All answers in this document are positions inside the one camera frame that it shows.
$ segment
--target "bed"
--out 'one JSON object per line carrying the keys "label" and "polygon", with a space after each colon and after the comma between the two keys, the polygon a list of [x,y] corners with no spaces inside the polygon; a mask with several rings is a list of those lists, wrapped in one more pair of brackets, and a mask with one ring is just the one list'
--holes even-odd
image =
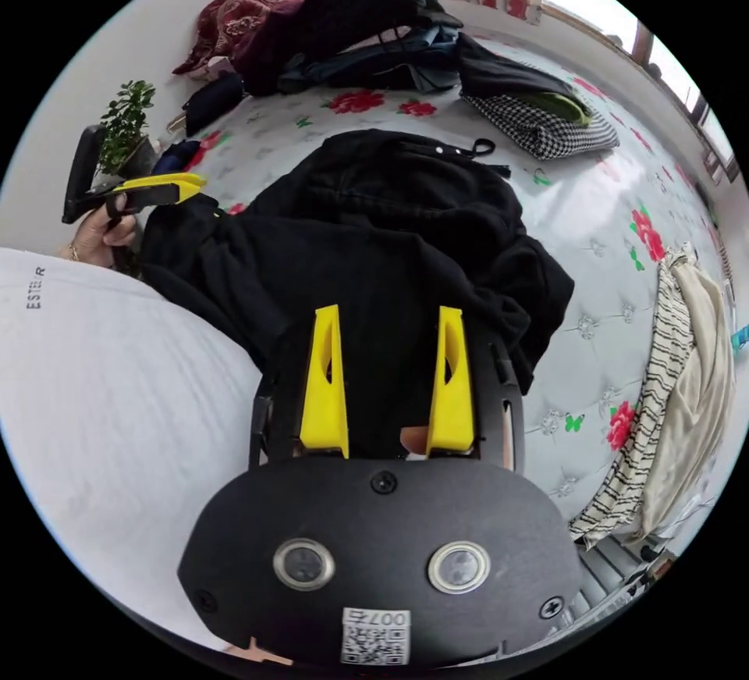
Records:
{"label": "bed", "polygon": [[638,234],[642,209],[664,246],[690,241],[708,274],[722,281],[717,240],[683,170],[602,85],[499,35],[467,31],[491,50],[571,83],[616,127],[620,146],[606,156],[539,163],[461,101],[457,89],[425,97],[316,88],[245,99],[201,134],[195,171],[223,208],[239,211],[343,131],[401,130],[467,148],[479,137],[492,139],[496,151],[483,161],[509,165],[529,234],[576,283],[524,402],[526,476],[569,520],[604,479],[615,456],[606,439],[612,413],[637,402],[648,362],[657,264]]}

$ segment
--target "checkered bag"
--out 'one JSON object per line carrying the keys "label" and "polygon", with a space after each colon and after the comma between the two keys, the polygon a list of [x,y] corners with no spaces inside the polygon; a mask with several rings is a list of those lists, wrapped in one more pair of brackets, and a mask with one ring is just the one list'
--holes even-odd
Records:
{"label": "checkered bag", "polygon": [[590,123],[578,126],[507,94],[481,98],[461,92],[460,97],[536,159],[561,159],[619,146],[616,129],[590,105]]}

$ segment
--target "hand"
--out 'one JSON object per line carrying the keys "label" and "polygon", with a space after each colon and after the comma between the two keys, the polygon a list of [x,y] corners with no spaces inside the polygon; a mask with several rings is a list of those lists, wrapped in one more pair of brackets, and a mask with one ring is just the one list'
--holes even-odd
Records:
{"label": "hand", "polygon": [[[118,210],[125,208],[125,194],[117,197],[115,206]],[[78,226],[76,236],[71,243],[72,249],[78,257],[78,261],[94,266],[111,268],[114,265],[112,248],[127,247],[135,240],[135,217],[128,215],[123,217],[119,224],[112,230],[107,230],[112,218],[107,212],[106,205],[102,205]]]}
{"label": "hand", "polygon": [[269,651],[261,649],[257,645],[255,639],[250,639],[249,649],[240,649],[237,646],[227,646],[224,651],[227,654],[232,654],[234,657],[242,657],[243,659],[249,659],[253,662],[275,662],[277,664],[294,664],[290,659],[284,657],[278,657],[276,654],[271,654]]}

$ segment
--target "black clothing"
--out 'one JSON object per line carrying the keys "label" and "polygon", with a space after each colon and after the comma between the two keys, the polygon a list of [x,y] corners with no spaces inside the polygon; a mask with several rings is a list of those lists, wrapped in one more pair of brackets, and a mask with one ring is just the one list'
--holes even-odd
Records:
{"label": "black clothing", "polygon": [[455,56],[463,93],[469,97],[552,92],[578,102],[584,112],[589,112],[588,106],[580,101],[569,84],[550,73],[492,53],[463,32],[458,33]]}
{"label": "black clothing", "polygon": [[272,53],[261,68],[242,72],[244,88],[256,97],[276,92],[286,63],[295,55],[308,62],[325,61],[352,45],[397,27],[460,29],[438,0],[304,0],[279,24]]}
{"label": "black clothing", "polygon": [[205,196],[156,208],[144,280],[261,370],[291,322],[337,304],[352,454],[397,456],[400,428],[428,423],[440,305],[500,334],[526,393],[572,296],[526,234],[509,170],[473,156],[411,134],[339,134],[239,215]]}

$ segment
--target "red floral pillow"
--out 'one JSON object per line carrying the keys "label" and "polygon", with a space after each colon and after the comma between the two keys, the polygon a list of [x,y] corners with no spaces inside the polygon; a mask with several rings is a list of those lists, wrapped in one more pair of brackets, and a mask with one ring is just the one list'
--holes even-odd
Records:
{"label": "red floral pillow", "polygon": [[172,73],[202,77],[217,55],[231,58],[242,38],[256,30],[281,2],[289,0],[213,0],[197,17],[197,42]]}

